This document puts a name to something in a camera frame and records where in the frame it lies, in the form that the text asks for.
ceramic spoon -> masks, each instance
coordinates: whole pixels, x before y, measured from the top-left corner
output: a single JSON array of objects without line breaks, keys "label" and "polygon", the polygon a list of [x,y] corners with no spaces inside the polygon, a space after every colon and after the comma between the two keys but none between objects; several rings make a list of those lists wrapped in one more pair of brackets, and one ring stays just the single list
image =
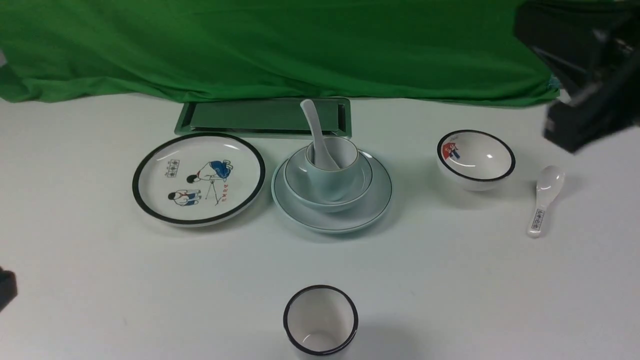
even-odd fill
[{"label": "ceramic spoon", "polygon": [[536,185],[536,211],[533,212],[527,235],[531,238],[540,236],[542,224],[548,217],[547,208],[558,196],[564,185],[564,171],[557,166],[548,166],[542,169]]},{"label": "ceramic spoon", "polygon": [[324,144],[324,137],[322,135],[322,129],[320,128],[320,118],[316,111],[316,106],[313,101],[306,99],[300,103],[302,112],[307,117],[309,128],[311,128],[311,136],[314,138],[314,165],[324,170],[339,170],[338,164],[329,155],[329,151]]}]

green backdrop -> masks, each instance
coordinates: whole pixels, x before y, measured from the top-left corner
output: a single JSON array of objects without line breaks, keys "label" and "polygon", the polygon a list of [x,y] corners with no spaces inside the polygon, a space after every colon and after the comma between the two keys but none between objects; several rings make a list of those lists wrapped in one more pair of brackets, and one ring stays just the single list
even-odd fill
[{"label": "green backdrop", "polygon": [[519,0],[0,1],[0,97],[547,101]]}]

white bowl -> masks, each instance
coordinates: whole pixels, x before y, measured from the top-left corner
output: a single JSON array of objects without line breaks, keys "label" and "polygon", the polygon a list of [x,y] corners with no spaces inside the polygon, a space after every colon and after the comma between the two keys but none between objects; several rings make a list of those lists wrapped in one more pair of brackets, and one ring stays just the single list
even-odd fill
[{"label": "white bowl", "polygon": [[484,191],[511,175],[516,158],[507,144],[491,134],[458,130],[438,142],[438,167],[465,190]]},{"label": "white bowl", "polygon": [[287,189],[306,207],[323,213],[337,213],[357,205],[369,191],[373,171],[365,156],[359,156],[354,166],[358,167],[357,176],[351,182],[347,195],[341,200],[329,201],[317,194],[307,173],[305,162],[306,147],[296,151],[284,166],[284,180]]}]

cup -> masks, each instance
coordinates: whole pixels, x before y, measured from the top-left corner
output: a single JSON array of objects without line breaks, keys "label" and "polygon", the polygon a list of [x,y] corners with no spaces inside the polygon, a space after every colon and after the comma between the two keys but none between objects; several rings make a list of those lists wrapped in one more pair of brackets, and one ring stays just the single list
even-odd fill
[{"label": "cup", "polygon": [[338,136],[325,136],[324,143],[340,169],[325,170],[317,167],[314,164],[314,144],[311,143],[305,151],[307,174],[314,191],[321,199],[338,201],[347,195],[352,182],[361,171],[356,166],[360,151],[354,143]]},{"label": "cup", "polygon": [[284,330],[300,360],[340,359],[356,336],[358,311],[343,291],[314,285],[284,309]]}]

black rim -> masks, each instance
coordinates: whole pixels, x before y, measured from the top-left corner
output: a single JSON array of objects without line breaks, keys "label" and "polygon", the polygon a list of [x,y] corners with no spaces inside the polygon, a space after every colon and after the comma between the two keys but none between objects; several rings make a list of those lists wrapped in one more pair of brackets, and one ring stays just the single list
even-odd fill
[{"label": "black rim", "polygon": [[[478,179],[476,177],[470,177],[470,176],[463,175],[463,174],[453,170],[453,168],[450,167],[449,164],[447,164],[446,161],[444,161],[444,159],[442,157],[441,148],[442,148],[442,144],[445,142],[446,139],[448,139],[449,137],[451,137],[451,136],[453,136],[455,134],[459,134],[459,133],[477,133],[477,134],[486,135],[486,136],[489,136],[490,138],[498,140],[498,142],[501,143],[502,146],[504,146],[507,149],[507,151],[509,152],[509,156],[511,156],[511,167],[509,167],[509,170],[507,170],[507,172],[505,172],[501,176],[494,177],[493,179]],[[502,140],[498,139],[497,137],[495,137],[495,136],[493,136],[491,134],[485,133],[484,131],[478,131],[478,130],[457,130],[457,131],[453,131],[453,132],[448,133],[445,136],[443,136],[442,139],[440,139],[440,142],[438,142],[438,159],[440,159],[440,161],[444,164],[444,166],[446,166],[449,170],[451,170],[457,176],[464,177],[465,179],[468,179],[468,180],[477,181],[479,183],[487,183],[489,181],[497,181],[497,180],[500,180],[500,179],[504,179],[505,177],[511,175],[513,170],[516,168],[516,157],[513,154],[513,151],[511,151],[511,148],[509,147],[509,145],[507,145]]]},{"label": "black rim", "polygon": [[[347,338],[347,340],[345,340],[342,344],[338,345],[337,347],[335,347],[333,349],[330,349],[330,350],[325,350],[325,351],[313,351],[313,350],[309,350],[309,349],[305,348],[304,346],[300,345],[293,338],[293,335],[291,335],[291,331],[289,331],[289,324],[288,324],[288,321],[287,321],[287,319],[289,317],[289,308],[291,307],[291,304],[293,304],[293,302],[300,295],[306,293],[307,291],[316,290],[316,289],[329,289],[329,290],[333,290],[333,291],[336,291],[336,292],[340,293],[342,296],[344,296],[345,299],[347,299],[347,301],[349,302],[349,305],[351,306],[351,310],[353,311],[353,329],[351,330],[351,334],[349,334],[349,337]],[[358,311],[356,310],[356,306],[353,303],[353,301],[351,301],[351,298],[349,297],[349,295],[345,294],[344,291],[342,291],[342,290],[340,290],[338,288],[334,288],[333,286],[329,286],[329,285],[313,285],[313,286],[309,286],[308,288],[304,288],[304,289],[298,291],[295,295],[293,295],[291,300],[289,300],[289,302],[287,303],[287,307],[284,308],[283,322],[284,322],[284,330],[287,332],[287,337],[289,337],[289,341],[291,341],[291,343],[298,350],[300,350],[302,352],[305,352],[307,354],[310,354],[310,355],[328,356],[328,355],[335,354],[336,352],[346,348],[351,343],[353,338],[355,338],[356,331],[358,330]]]},{"label": "black rim", "polygon": [[[256,184],[255,189],[253,189],[253,192],[251,193],[251,195],[249,195],[249,197],[246,198],[242,202],[242,204],[240,204],[240,205],[236,206],[235,208],[227,211],[226,213],[223,213],[223,214],[220,214],[218,216],[211,217],[211,218],[205,218],[205,219],[200,219],[200,220],[178,220],[178,219],[166,217],[166,216],[164,216],[162,214],[156,213],[154,210],[152,210],[142,200],[142,196],[140,195],[139,185],[140,185],[140,175],[142,174],[142,169],[149,162],[149,160],[151,160],[158,152],[163,150],[165,147],[168,147],[170,145],[173,145],[173,144],[175,144],[177,142],[181,142],[181,141],[186,140],[186,139],[197,138],[199,136],[212,136],[212,137],[216,137],[216,138],[229,138],[229,139],[233,139],[233,140],[243,144],[247,148],[249,148],[249,150],[251,150],[253,155],[255,155],[255,157],[258,159],[258,163],[260,164],[260,178],[258,179],[258,183]],[[249,204],[258,195],[258,193],[260,192],[260,189],[262,189],[262,185],[264,184],[265,172],[266,171],[265,171],[265,167],[264,167],[264,160],[262,159],[262,156],[260,155],[258,150],[256,148],[254,148],[253,145],[251,145],[250,143],[248,143],[248,142],[246,142],[246,141],[244,141],[244,140],[242,140],[240,138],[237,138],[237,137],[235,137],[233,135],[227,135],[227,134],[221,134],[221,133],[202,133],[202,134],[186,135],[186,136],[181,136],[179,138],[175,138],[173,140],[170,140],[170,141],[160,145],[159,147],[156,147],[152,152],[149,153],[149,155],[145,156],[145,158],[140,162],[140,165],[138,165],[138,168],[136,169],[135,174],[133,175],[133,184],[132,184],[133,197],[134,197],[134,199],[136,199],[136,202],[138,203],[138,206],[140,208],[142,208],[142,210],[144,210],[147,214],[153,216],[154,218],[160,219],[162,221],[169,222],[171,224],[177,224],[177,225],[207,224],[207,223],[210,223],[210,222],[215,222],[215,221],[227,218],[230,215],[233,215],[233,214],[237,213],[238,211],[242,210],[245,206],[247,206],[247,204]]]},{"label": "black rim", "polygon": [[[391,199],[393,198],[393,194],[394,194],[394,184],[393,184],[393,181],[391,180],[391,175],[389,175],[389,171],[387,170],[387,168],[385,168],[384,165],[382,165],[382,163],[380,161],[378,161],[378,159],[373,158],[373,160],[376,160],[380,164],[380,166],[385,170],[385,172],[387,173],[387,178],[389,179],[389,186],[391,187],[391,191],[389,192],[389,199],[387,200],[387,203],[385,204],[385,207],[374,218],[372,218],[371,220],[367,221],[366,223],[358,225],[358,226],[354,226],[354,227],[347,227],[345,229],[327,230],[327,229],[323,229],[322,227],[316,227],[316,226],[311,226],[311,225],[304,224],[303,222],[298,220],[296,217],[291,215],[287,210],[285,210],[284,207],[280,206],[280,209],[282,211],[284,211],[290,219],[293,219],[293,221],[295,221],[295,222],[297,222],[297,223],[299,223],[301,225],[304,225],[306,227],[310,227],[312,229],[317,229],[317,230],[322,231],[322,232],[324,232],[326,234],[343,233],[343,232],[351,231],[353,229],[362,229],[364,227],[367,227],[368,224],[370,224],[373,221],[376,221],[380,216],[382,216],[382,214],[384,214],[384,212],[389,207],[389,204],[391,203]],[[280,174],[281,171],[284,171],[285,164],[287,163],[287,161],[288,160],[286,160],[284,163],[280,164],[280,166],[273,172],[273,178],[271,180],[272,182],[275,181],[275,179],[278,177],[278,175]],[[273,189],[273,195],[275,197],[278,197],[278,195],[276,194],[276,191],[275,191],[275,186],[273,186],[272,189]]]}]

